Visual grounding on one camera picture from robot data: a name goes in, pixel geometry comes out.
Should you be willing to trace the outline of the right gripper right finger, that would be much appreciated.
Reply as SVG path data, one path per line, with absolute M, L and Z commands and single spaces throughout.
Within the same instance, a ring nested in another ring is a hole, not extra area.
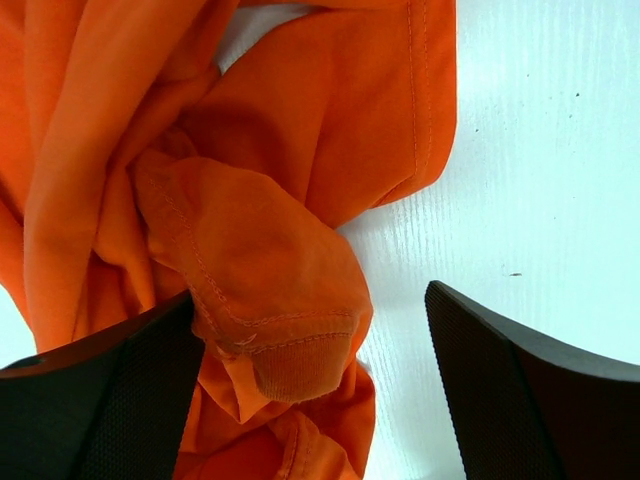
M 639 368 L 506 318 L 441 281 L 426 312 L 469 479 L 639 476 Z

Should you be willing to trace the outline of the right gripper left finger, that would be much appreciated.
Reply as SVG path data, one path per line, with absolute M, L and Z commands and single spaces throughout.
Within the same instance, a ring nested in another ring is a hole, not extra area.
M 205 345 L 189 292 L 1 371 L 4 479 L 170 479 Z

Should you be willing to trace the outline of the orange t shirt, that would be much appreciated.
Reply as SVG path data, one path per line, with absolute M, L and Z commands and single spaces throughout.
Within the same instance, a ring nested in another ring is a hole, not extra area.
M 207 350 L 179 479 L 360 479 L 368 287 L 339 228 L 435 182 L 452 1 L 1 5 L 1 282 L 48 351 L 181 291 Z

